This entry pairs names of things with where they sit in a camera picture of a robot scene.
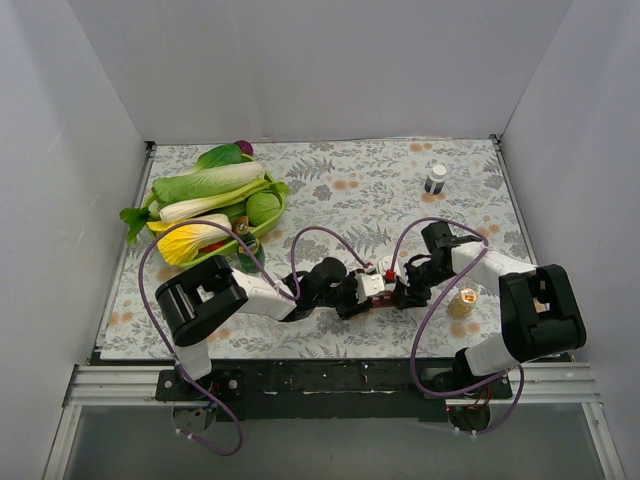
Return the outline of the red weekly pill organizer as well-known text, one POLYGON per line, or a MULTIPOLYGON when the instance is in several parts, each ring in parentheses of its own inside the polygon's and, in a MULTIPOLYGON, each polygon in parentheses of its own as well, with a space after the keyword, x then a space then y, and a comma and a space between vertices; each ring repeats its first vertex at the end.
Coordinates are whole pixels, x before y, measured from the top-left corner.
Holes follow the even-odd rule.
POLYGON ((397 305, 396 296, 392 291, 385 291, 371 297, 371 305, 374 309, 395 308, 397 305))

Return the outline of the clear yellow pill bottle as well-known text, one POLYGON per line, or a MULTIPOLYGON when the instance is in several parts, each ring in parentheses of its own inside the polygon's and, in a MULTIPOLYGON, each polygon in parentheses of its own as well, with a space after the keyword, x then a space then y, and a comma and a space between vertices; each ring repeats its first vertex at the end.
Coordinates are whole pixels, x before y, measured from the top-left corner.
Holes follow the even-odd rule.
POLYGON ((472 288, 460 289, 451 299, 447 313, 454 320, 462 320, 471 315, 478 300, 478 293, 472 288))

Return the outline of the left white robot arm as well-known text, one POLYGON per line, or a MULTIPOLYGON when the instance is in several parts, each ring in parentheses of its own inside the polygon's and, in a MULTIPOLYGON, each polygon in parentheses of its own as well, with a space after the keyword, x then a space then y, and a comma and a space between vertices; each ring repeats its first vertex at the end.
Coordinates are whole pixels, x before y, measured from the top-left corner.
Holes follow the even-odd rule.
POLYGON ((347 271, 328 257, 309 271, 270 284, 230 266, 222 256, 186 270, 156 290, 155 297, 171 331, 182 372, 178 387, 193 400, 205 398, 213 386, 207 338, 237 313, 294 322, 317 308, 332 308, 349 319, 373 307, 385 289, 373 270, 347 271))

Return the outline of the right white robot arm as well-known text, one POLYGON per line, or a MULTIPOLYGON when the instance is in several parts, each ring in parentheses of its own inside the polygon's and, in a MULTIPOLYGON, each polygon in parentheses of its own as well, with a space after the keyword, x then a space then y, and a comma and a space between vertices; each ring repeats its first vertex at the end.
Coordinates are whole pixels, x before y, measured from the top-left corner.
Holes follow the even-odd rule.
POLYGON ((537 266, 503 255, 490 249, 487 237, 471 228, 456 236, 451 231, 456 224, 453 220, 425 217, 421 222, 428 252, 422 264, 406 264, 403 274, 397 276, 396 307, 427 307, 422 321, 427 324, 444 299, 433 298, 432 288, 442 286, 449 292, 463 277, 469 277, 498 295, 501 330, 456 353, 451 391, 424 386, 417 359, 411 355, 410 375, 419 391, 435 398, 475 397, 511 368, 585 345, 586 327, 564 268, 537 266))

